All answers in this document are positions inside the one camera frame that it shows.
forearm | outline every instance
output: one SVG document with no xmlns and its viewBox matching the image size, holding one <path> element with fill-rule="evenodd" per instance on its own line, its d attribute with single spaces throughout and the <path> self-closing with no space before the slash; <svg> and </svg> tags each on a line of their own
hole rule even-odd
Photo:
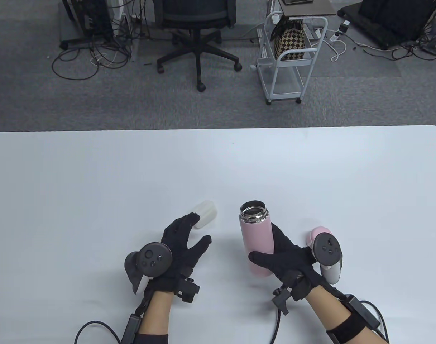
<svg viewBox="0 0 436 344">
<path fill-rule="evenodd" d="M 139 334 L 168 334 L 168 321 L 173 297 L 173 292 L 154 292 L 148 309 L 144 313 L 143 321 L 138 331 Z"/>
<path fill-rule="evenodd" d="M 336 328 L 351 315 L 350 311 L 339 300 L 321 286 L 313 288 L 305 299 L 326 330 Z M 348 344 L 386 344 L 386 342 L 369 328 L 364 328 Z"/>
</svg>

checkered bag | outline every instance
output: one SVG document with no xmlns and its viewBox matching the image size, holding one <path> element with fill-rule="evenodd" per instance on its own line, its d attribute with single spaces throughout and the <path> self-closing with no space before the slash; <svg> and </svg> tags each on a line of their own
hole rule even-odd
<svg viewBox="0 0 436 344">
<path fill-rule="evenodd" d="M 287 50 L 305 48 L 302 20 L 289 20 L 282 16 L 273 29 L 270 40 L 274 41 L 275 59 Z M 303 53 L 291 53 L 282 57 L 282 61 L 289 59 L 303 59 Z"/>
</svg>

black office chair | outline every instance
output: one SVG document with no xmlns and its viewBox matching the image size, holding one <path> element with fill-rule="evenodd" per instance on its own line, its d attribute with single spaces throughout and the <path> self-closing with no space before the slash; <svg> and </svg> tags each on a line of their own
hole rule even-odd
<svg viewBox="0 0 436 344">
<path fill-rule="evenodd" d="M 164 73 L 162 64 L 176 57 L 194 53 L 197 69 L 197 90 L 203 92 L 205 85 L 200 75 L 200 54 L 203 52 L 234 61 L 234 70 L 239 72 L 242 65 L 239 58 L 226 51 L 208 45 L 210 41 L 221 43 L 221 31 L 201 36 L 200 30 L 233 26 L 236 22 L 236 0 L 153 0 L 156 25 L 160 28 L 189 30 L 189 36 L 172 32 L 174 45 L 183 47 L 157 60 L 157 72 Z"/>
</svg>

bottle opening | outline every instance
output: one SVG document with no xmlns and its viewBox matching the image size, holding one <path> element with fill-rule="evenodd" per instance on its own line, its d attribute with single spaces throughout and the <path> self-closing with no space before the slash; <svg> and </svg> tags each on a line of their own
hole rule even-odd
<svg viewBox="0 0 436 344">
<path fill-rule="evenodd" d="M 240 207 L 240 217 L 248 223 L 261 222 L 267 218 L 269 212 L 261 201 L 250 201 Z"/>
<path fill-rule="evenodd" d="M 256 215 L 258 213 L 261 213 L 264 211 L 264 208 L 261 207 L 250 207 L 250 208 L 246 208 L 244 211 L 242 211 L 242 213 L 244 213 L 245 215 Z"/>
</svg>

black glove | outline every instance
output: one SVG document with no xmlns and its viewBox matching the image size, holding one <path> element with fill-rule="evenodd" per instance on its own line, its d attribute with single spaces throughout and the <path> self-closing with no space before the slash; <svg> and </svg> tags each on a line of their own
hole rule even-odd
<svg viewBox="0 0 436 344">
<path fill-rule="evenodd" d="M 206 235 L 188 249 L 188 239 L 192 227 L 200 220 L 196 213 L 178 218 L 164 230 L 161 242 L 172 252 L 172 264 L 166 272 L 148 282 L 147 291 L 177 291 L 181 279 L 189 277 L 198 259 L 208 249 L 211 236 Z"/>
<path fill-rule="evenodd" d="M 289 278 L 294 272 L 300 272 L 310 283 L 311 288 L 320 285 L 323 277 L 316 273 L 310 247 L 300 248 L 294 245 L 285 234 L 272 223 L 274 237 L 274 253 L 266 254 L 257 251 L 250 252 L 248 258 L 254 264 L 265 267 L 274 273 L 286 287 L 293 288 L 297 285 L 297 278 Z"/>
</svg>

